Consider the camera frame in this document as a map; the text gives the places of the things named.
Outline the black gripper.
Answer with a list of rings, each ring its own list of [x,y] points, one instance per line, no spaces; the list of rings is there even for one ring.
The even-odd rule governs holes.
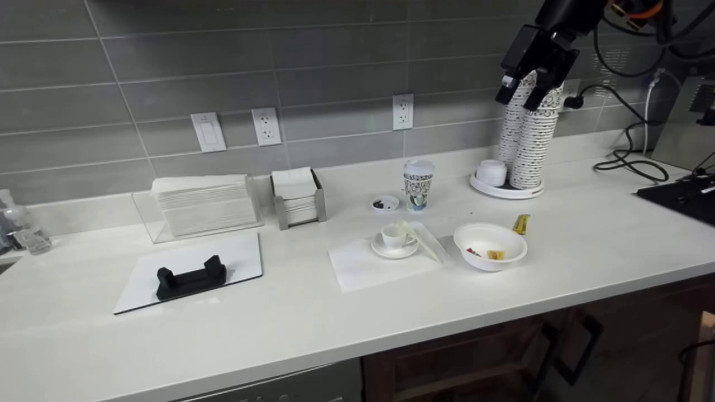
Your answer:
[[[571,48],[562,37],[553,37],[535,24],[523,24],[503,55],[503,78],[496,91],[496,101],[510,105],[519,82],[537,72],[535,89],[523,102],[526,110],[537,111],[541,101],[559,87],[571,74],[580,51]]]

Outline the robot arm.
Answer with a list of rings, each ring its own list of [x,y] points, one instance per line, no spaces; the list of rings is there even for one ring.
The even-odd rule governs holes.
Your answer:
[[[543,0],[535,23],[519,29],[500,60],[503,78],[496,101],[507,105],[523,78],[537,74],[537,85],[523,101],[526,110],[537,111],[575,68],[580,59],[575,41],[593,33],[608,11],[627,24],[628,33],[639,37],[645,26],[652,26],[652,38],[662,51],[675,59],[700,60],[714,55],[714,51],[687,54],[678,44],[715,14],[715,2],[708,2],[681,29],[675,29],[674,0]]]

